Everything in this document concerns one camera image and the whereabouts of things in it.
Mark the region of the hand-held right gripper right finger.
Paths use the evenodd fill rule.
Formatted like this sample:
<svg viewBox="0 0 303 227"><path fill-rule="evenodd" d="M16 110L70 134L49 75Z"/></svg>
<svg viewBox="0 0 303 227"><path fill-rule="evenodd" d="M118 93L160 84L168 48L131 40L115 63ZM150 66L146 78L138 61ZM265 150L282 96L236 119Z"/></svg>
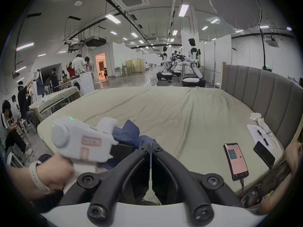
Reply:
<svg viewBox="0 0 303 227"><path fill-rule="evenodd" d="M241 208L239 199L220 175L190 172L161 147L151 149L151 180L160 203L185 203L189 221L194 226L211 223L215 217L212 203Z"/></svg>

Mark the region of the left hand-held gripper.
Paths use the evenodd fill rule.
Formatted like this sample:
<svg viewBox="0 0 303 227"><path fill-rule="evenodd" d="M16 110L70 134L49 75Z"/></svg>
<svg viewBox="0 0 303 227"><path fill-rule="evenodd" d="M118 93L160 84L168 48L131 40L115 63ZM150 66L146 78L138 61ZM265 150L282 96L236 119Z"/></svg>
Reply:
<svg viewBox="0 0 303 227"><path fill-rule="evenodd" d="M133 141L115 136L117 131L121 132L118 121L109 117L102 118L96 127L71 116L53 122L51 140L57 151L74 164L74 177L63 189L64 194L81 174L108 172L137 149Z"/></svg>

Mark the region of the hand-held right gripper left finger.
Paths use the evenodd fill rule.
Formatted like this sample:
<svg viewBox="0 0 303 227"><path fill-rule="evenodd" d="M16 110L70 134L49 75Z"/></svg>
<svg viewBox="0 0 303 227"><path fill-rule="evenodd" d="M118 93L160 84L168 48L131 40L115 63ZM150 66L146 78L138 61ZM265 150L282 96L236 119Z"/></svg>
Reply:
<svg viewBox="0 0 303 227"><path fill-rule="evenodd" d="M149 189L150 148L142 147L116 167L102 173L85 172L78 176L59 202L59 206L88 203L85 219L95 226L113 222L117 202L139 205Z"/></svg>

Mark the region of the person's left hand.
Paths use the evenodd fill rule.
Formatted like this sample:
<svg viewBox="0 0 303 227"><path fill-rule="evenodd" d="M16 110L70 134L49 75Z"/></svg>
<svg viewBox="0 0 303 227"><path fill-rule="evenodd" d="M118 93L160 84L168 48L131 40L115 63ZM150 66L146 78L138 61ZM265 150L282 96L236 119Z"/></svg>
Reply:
<svg viewBox="0 0 303 227"><path fill-rule="evenodd" d="M74 165L71 159L56 153L36 167L39 180L50 192L62 190L74 176Z"/></svg>

